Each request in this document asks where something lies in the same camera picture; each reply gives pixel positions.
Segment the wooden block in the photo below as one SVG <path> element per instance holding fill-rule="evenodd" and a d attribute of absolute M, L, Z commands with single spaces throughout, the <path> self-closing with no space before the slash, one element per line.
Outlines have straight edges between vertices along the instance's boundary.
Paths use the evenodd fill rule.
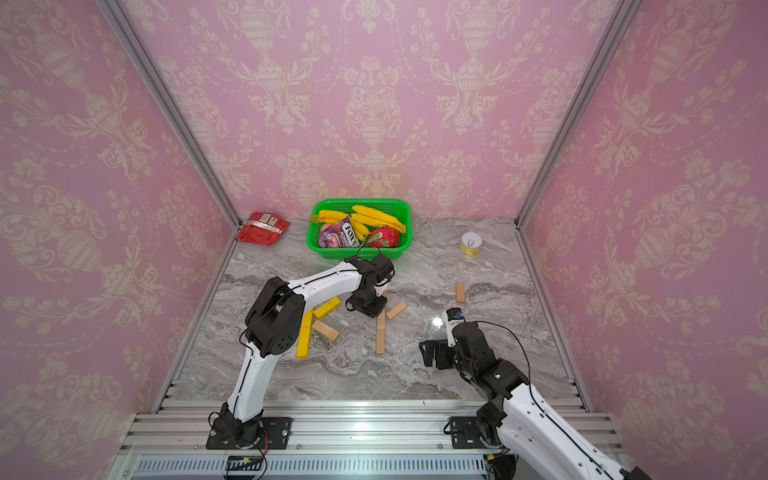
<path fill-rule="evenodd" d="M 339 337 L 339 332 L 337 330 L 325 324 L 321 320 L 316 320 L 312 324 L 312 329 L 325 338 L 329 339 L 331 342 L 335 342 Z"/>
<path fill-rule="evenodd" d="M 401 301 L 399 304 L 397 304 L 396 306 L 394 306 L 393 308 L 391 308 L 386 312 L 386 318 L 388 320 L 395 319 L 400 314 L 402 314 L 407 308 L 408 308 L 408 305 L 404 301 Z"/>

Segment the wooden block two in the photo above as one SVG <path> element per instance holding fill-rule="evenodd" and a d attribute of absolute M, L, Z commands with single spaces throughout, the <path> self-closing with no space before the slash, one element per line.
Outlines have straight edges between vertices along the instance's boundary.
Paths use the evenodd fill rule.
<path fill-rule="evenodd" d="M 376 329 L 378 331 L 385 331 L 386 330 L 386 321 L 387 321 L 386 312 L 382 311 L 378 315 L 378 317 L 377 317 Z"/>

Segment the wooden block three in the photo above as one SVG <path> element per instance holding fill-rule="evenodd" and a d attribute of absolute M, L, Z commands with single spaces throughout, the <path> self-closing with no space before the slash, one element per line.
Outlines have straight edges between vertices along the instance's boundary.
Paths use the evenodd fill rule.
<path fill-rule="evenodd" d="M 386 353 L 386 330 L 378 329 L 376 331 L 376 354 L 384 355 Z"/>

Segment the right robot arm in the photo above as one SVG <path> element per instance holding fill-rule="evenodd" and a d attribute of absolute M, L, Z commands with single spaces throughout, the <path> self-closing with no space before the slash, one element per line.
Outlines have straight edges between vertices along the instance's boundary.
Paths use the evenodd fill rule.
<path fill-rule="evenodd" d="M 454 369 L 485 403 L 474 423 L 479 441 L 516 455 L 545 479 L 647 479 L 625 468 L 571 426 L 546 402 L 530 375 L 498 358 L 477 322 L 447 322 L 444 340 L 419 343 L 425 366 Z"/>

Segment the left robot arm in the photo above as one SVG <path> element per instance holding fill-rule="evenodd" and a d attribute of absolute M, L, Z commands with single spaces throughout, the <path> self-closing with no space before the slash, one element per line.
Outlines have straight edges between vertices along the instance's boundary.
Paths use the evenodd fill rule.
<path fill-rule="evenodd" d="M 392 280 L 392 260 L 378 254 L 368 260 L 357 255 L 301 279 L 270 278 L 248 311 L 240 340 L 245 347 L 235 387 L 219 411 L 209 415 L 208 450 L 283 449 L 281 435 L 291 420 L 274 426 L 263 420 L 265 395 L 278 360 L 296 344 L 310 311 L 346 295 L 346 308 L 370 318 L 385 309 L 383 292 Z"/>

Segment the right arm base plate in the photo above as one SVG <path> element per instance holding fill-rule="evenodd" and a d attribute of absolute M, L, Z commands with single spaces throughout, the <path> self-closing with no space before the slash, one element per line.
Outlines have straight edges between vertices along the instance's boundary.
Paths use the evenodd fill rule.
<path fill-rule="evenodd" d="M 456 450 L 485 448 L 503 451 L 507 447 L 498 433 L 501 426 L 501 420 L 486 417 L 450 417 L 443 433 L 450 437 L 451 445 Z"/>

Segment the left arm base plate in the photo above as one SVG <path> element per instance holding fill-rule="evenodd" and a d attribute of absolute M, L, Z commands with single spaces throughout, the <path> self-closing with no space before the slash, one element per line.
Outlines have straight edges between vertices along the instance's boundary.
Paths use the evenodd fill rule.
<path fill-rule="evenodd" d="M 246 423 L 216 418 L 212 421 L 207 450 L 285 450 L 291 436 L 290 417 L 262 417 Z"/>

